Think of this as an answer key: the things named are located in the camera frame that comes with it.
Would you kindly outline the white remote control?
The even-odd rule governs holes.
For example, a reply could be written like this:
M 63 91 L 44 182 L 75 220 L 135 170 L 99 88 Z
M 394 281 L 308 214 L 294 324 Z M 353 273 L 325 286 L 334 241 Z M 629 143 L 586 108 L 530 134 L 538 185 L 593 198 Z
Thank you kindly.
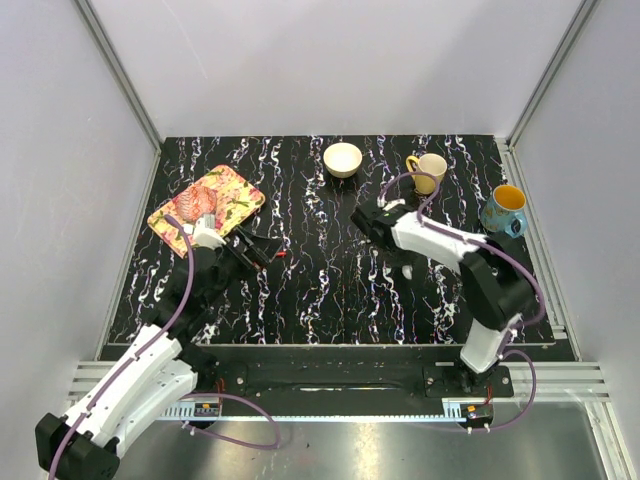
M 407 280 L 411 280 L 413 278 L 413 268 L 411 265 L 404 265 L 402 267 L 402 273 Z

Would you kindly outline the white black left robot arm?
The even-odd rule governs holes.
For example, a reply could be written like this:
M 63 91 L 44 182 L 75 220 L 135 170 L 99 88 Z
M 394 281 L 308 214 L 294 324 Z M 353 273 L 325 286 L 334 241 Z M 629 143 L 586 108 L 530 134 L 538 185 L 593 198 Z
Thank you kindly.
M 236 227 L 217 247 L 189 247 L 120 359 L 64 414 L 48 413 L 36 425 L 37 458 L 49 478 L 113 478 L 135 440 L 184 399 L 196 403 L 180 421 L 210 425 L 235 391 L 234 376 L 246 370 L 220 367 L 195 338 L 217 298 L 266 268 L 282 246 L 279 238 Z

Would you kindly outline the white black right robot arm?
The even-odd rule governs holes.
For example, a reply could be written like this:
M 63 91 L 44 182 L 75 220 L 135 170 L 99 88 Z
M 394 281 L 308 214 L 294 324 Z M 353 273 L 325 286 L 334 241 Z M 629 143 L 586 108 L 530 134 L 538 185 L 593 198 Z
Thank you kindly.
M 421 255 L 459 275 L 473 321 L 454 380 L 463 394 L 480 394 L 490 384 L 489 370 L 503 357 L 507 334 L 524 321 L 533 303 L 539 306 L 533 323 L 546 314 L 539 284 L 511 253 L 516 240 L 505 233 L 464 232 L 404 204 L 367 202 L 355 208 L 351 220 L 378 247 Z

